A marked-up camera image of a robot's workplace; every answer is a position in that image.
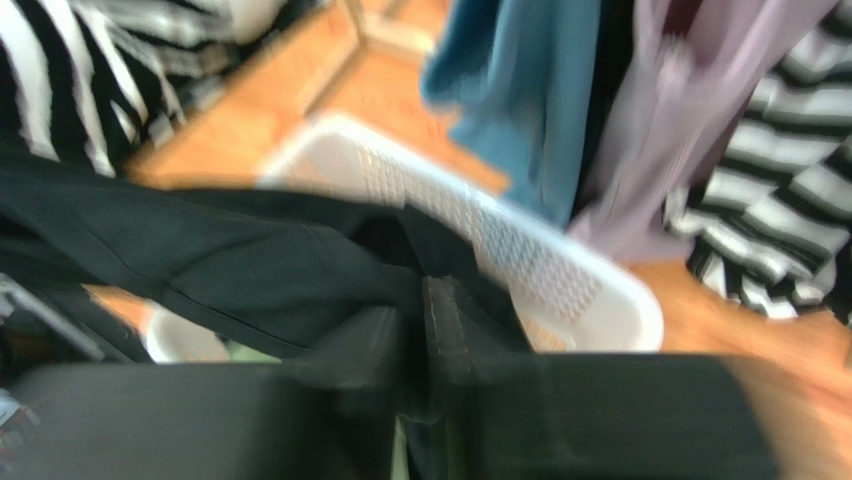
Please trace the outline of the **green tank top navy trim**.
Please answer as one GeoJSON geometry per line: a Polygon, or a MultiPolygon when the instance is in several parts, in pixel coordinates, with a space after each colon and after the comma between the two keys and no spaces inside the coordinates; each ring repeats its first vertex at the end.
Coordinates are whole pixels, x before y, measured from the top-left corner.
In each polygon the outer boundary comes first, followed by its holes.
{"type": "MultiPolygon", "coordinates": [[[[229,352],[230,359],[234,362],[254,362],[254,363],[280,363],[281,360],[251,349],[247,346],[239,344],[231,340],[223,340],[223,344],[229,352]]],[[[394,443],[392,454],[392,469],[391,479],[393,480],[409,480],[410,474],[408,469],[408,453],[407,439],[403,431],[401,422],[395,420],[394,443]]]]}

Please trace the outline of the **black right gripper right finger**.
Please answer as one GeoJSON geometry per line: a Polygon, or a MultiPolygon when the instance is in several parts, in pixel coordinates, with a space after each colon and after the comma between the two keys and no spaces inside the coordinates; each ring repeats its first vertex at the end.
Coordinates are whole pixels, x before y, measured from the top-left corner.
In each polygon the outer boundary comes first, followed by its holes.
{"type": "Polygon", "coordinates": [[[434,406],[428,479],[775,479],[719,357],[537,354],[455,280],[423,287],[434,406]]]}

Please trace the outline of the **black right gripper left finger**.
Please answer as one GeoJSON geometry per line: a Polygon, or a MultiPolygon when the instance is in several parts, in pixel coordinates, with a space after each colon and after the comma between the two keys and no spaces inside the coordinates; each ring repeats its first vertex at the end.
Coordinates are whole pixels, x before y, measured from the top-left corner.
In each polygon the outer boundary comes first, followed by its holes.
{"type": "Polygon", "coordinates": [[[387,479],[405,322],[361,310],[279,364],[44,367],[1,399],[5,479],[387,479]]]}

